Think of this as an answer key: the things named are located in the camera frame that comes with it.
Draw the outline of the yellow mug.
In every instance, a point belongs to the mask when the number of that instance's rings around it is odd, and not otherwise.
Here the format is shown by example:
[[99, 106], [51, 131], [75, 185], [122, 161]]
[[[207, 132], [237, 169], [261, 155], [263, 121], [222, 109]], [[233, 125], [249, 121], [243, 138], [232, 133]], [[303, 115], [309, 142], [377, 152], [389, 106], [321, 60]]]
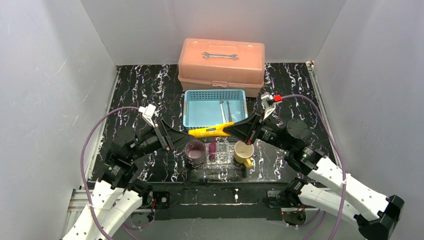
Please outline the yellow mug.
[[238, 141], [234, 146], [233, 157], [237, 163], [244, 165], [246, 168], [252, 168], [251, 158], [254, 153], [255, 148], [253, 145], [247, 145], [242, 141]]

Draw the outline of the purple mug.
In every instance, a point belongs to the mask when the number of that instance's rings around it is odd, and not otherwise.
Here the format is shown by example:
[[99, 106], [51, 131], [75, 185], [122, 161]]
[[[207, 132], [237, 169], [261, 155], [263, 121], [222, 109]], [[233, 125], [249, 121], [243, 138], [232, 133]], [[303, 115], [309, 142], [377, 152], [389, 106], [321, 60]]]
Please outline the purple mug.
[[200, 140], [187, 143], [184, 152], [191, 165], [200, 165], [206, 160], [206, 146]]

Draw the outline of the yellow toothpaste tube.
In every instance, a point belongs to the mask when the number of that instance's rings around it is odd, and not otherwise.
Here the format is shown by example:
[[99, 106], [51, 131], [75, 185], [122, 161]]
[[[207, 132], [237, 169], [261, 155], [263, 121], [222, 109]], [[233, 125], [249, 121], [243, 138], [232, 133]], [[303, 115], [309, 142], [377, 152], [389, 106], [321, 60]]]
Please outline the yellow toothpaste tube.
[[229, 137], [230, 134], [225, 133], [224, 128], [229, 127], [233, 124], [234, 122], [231, 121], [227, 123], [218, 124], [215, 126], [190, 129], [188, 131], [188, 134], [194, 136], [197, 139], [208, 138], [208, 137]]

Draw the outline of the clear plastic tray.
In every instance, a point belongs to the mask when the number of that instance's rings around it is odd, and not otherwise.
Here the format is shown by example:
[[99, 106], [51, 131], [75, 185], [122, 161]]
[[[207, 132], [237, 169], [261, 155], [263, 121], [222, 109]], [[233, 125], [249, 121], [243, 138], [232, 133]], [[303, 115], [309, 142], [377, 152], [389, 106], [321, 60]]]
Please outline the clear plastic tray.
[[[232, 136], [206, 137], [201, 140], [206, 147], [206, 160], [201, 165], [206, 169], [235, 169], [238, 164], [234, 160], [234, 147], [237, 139]], [[215, 143], [214, 158], [210, 159], [209, 145]]]

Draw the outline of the pink toothpaste tube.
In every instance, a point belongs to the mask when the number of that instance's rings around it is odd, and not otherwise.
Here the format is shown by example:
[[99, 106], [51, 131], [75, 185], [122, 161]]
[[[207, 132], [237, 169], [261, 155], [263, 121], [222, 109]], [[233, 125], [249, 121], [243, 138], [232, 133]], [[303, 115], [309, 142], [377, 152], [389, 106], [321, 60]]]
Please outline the pink toothpaste tube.
[[214, 160], [216, 157], [217, 137], [215, 137], [208, 146], [208, 159]]

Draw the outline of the light blue plastic basket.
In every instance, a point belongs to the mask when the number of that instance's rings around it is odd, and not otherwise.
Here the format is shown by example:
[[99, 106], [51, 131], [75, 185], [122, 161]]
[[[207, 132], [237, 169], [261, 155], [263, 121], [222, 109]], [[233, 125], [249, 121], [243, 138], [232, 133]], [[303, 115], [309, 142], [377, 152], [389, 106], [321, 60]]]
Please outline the light blue plastic basket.
[[248, 117], [246, 94], [241, 89], [203, 89], [188, 90], [184, 93], [183, 126], [187, 129], [198, 129], [223, 124], [220, 100], [223, 99], [227, 123], [228, 108], [233, 122]]

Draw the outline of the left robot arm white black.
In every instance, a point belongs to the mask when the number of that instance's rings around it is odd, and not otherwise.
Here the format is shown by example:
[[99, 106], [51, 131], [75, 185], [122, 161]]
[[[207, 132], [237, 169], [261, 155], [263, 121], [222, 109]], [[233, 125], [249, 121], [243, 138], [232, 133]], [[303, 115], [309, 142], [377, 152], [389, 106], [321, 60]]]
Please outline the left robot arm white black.
[[155, 151], [173, 151], [192, 140], [192, 135], [170, 127], [164, 120], [147, 126], [140, 134], [131, 127], [118, 130], [102, 174], [94, 189], [87, 191], [87, 204], [63, 239], [110, 239], [137, 208], [154, 201], [152, 186], [133, 178], [138, 170], [134, 161]]

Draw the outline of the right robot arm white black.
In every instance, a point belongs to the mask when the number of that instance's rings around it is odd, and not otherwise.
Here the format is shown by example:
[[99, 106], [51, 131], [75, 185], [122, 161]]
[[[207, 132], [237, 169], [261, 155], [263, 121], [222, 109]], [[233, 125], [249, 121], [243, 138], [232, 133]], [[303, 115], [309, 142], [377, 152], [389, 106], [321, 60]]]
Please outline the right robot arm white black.
[[368, 240], [388, 240], [398, 224], [405, 204], [397, 195], [376, 192], [336, 166], [322, 151], [310, 144], [311, 131], [301, 119], [277, 126], [270, 118], [255, 112], [249, 118], [224, 127], [223, 131], [247, 145], [257, 139], [288, 152], [285, 161], [302, 173], [340, 196], [336, 207], [357, 210], [351, 219]]

